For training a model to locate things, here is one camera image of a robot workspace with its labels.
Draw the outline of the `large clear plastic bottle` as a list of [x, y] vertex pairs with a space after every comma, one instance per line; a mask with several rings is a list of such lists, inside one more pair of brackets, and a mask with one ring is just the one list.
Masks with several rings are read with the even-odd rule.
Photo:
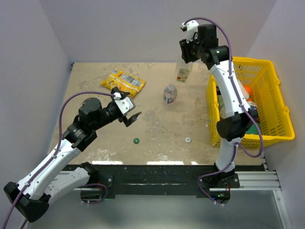
[[193, 62], [186, 63], [181, 57], [178, 58], [175, 69], [175, 79], [177, 82], [185, 83], [190, 76]]

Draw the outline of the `small labelled clear bottle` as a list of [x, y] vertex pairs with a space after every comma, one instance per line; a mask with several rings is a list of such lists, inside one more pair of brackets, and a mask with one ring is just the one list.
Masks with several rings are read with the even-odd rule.
[[171, 83], [163, 91], [163, 100], [166, 104], [172, 104], [178, 95], [178, 90], [176, 86]]

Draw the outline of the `small white bottle cap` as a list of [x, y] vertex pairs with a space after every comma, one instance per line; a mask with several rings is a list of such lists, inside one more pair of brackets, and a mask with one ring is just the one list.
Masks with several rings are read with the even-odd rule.
[[185, 141], [186, 141], [187, 143], [190, 143], [190, 142], [191, 142], [191, 138], [190, 138], [190, 137], [187, 137], [187, 138], [185, 139]]

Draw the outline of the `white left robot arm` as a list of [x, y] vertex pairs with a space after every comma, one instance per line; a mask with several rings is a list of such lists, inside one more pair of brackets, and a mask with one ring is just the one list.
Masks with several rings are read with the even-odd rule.
[[112, 99], [106, 107], [95, 97], [84, 100], [73, 123], [59, 132], [55, 148], [26, 177], [4, 187], [11, 208], [16, 208], [27, 222], [40, 219], [50, 204], [73, 189], [98, 184], [98, 171], [90, 163], [79, 165], [63, 177], [57, 175], [97, 138], [98, 129], [115, 120], [129, 127], [137, 120], [139, 113], [126, 117], [136, 107], [128, 92], [114, 87], [105, 95]]

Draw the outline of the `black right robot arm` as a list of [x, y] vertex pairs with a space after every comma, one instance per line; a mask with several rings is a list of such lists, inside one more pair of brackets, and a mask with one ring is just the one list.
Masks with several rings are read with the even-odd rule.
[[198, 178], [198, 185], [213, 184], [224, 187], [235, 174], [234, 160], [242, 138], [252, 125], [258, 112], [252, 110], [243, 95], [235, 75], [231, 44], [219, 46], [217, 30], [222, 28], [212, 22], [200, 25], [196, 20], [181, 24], [186, 38], [179, 42], [185, 63], [201, 60], [215, 78], [225, 106], [225, 118], [216, 123], [221, 138], [215, 171]]

